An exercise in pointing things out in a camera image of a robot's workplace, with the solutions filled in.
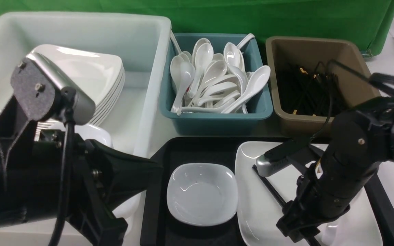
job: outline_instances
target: green cloth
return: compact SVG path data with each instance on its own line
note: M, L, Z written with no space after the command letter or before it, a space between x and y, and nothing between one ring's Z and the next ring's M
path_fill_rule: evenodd
M166 16L174 32L345 39L381 52L394 0L0 0L9 11L122 12Z

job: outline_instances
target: black chopsticks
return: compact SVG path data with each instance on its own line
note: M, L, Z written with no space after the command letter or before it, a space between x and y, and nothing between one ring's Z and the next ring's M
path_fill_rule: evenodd
M276 199L276 201L279 203L281 207L283 207L286 202L284 199L280 196L278 191L273 187L273 185L264 177L261 177L258 173L258 169L256 165L253 165L252 169L255 171L256 175L258 175L259 179L264 183L264 185L267 187L268 191L272 193L273 197ZM316 238L305 238L305 240L308 242L310 246L320 246L320 243L316 240Z

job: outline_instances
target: white table surface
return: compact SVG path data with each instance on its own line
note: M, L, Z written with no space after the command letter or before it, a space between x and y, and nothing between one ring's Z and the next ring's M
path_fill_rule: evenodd
M394 33L394 20L391 27L391 33ZM394 40L391 35L387 37L386 44L380 55L367 61L367 65L371 72L380 72L378 68L382 66L394 66ZM281 137L279 132L279 124L276 114L274 114L267 121L258 125L254 136L266 137ZM153 130L153 139L150 147L150 156L155 154L168 140L180 137L174 129L170 119L163 117L160 112L157 112L155 125ZM394 206L394 164L384 163L380 167L379 177L381 182ZM145 193L141 197L141 202L138 210L134 216L133 229L125 238L125 246L139 246L139 239L141 234L141 224L144 212ZM25 245L45 245L48 243L48 236L44 236L43 232L14 232L10 231L10 227L5 231L0 231L0 245L11 246L25 246ZM87 242L80 235L74 233L73 235L63 235L61 245L78 245L88 246Z

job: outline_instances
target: white square plate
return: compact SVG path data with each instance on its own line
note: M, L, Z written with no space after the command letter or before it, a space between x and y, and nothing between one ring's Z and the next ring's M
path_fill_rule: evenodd
M252 170L256 158L280 143L246 142L239 146L235 160L235 177L238 183L238 223L242 238L248 246L307 246L302 240L294 244L276 227L283 213L280 205ZM325 150L327 145L314 145ZM292 165L267 178L283 199L288 202L296 197L296 180L300 172ZM350 211L338 220L335 240L330 246L382 245L381 233L369 199L363 189L351 202ZM316 236L321 245L326 225L319 226Z
M95 105L103 103L110 90L119 83L122 61L118 56L50 44L39 45L32 52L41 53L53 61L95 102ZM0 81L0 112L13 94L10 78L11 73Z

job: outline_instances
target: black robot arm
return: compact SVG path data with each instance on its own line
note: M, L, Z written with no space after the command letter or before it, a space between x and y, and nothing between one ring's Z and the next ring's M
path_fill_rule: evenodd
M394 77L374 73L367 80L392 97L373 98L337 115L331 126L331 142L316 163L306 170L298 167L310 160L311 154L305 155L305 151L314 152L309 137L289 140L257 160L261 176L290 164L303 173L297 180L296 198L283 206L284 215L277 223L283 235L294 242L314 237L319 225L347 213L349 203L379 165L394 162L394 89L386 85L394 85Z
M23 59L11 85L0 114L0 227L64 213L50 245L66 220L94 246L121 246L127 223L112 210L156 182L162 167L75 134L74 124L92 117L93 102L44 56ZM44 130L35 141L37 123L50 118L70 130Z

